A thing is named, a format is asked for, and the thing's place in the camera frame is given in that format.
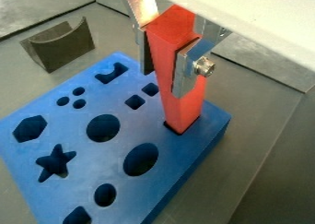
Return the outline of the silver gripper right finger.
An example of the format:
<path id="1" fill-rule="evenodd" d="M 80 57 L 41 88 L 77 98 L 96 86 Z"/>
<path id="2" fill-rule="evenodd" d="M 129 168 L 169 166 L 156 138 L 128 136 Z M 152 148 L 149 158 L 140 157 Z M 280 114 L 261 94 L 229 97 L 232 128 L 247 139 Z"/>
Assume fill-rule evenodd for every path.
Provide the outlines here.
<path id="1" fill-rule="evenodd" d="M 193 38 L 176 51 L 175 70 L 171 92 L 180 99 L 196 86 L 197 77 L 208 77 L 215 69 L 211 51 L 215 45 L 225 39 L 231 31 L 201 16 L 195 17 Z"/>

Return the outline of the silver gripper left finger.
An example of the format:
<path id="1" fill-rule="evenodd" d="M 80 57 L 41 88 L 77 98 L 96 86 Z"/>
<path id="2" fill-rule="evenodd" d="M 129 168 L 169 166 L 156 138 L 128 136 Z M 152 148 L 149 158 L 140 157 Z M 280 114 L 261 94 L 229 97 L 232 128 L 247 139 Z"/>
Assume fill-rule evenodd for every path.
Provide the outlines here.
<path id="1" fill-rule="evenodd" d="M 135 40 L 140 53 L 140 69 L 144 75 L 153 71 L 153 64 L 149 52 L 147 26 L 159 17 L 159 10 L 155 0 L 127 0 L 127 7 L 133 23 Z"/>

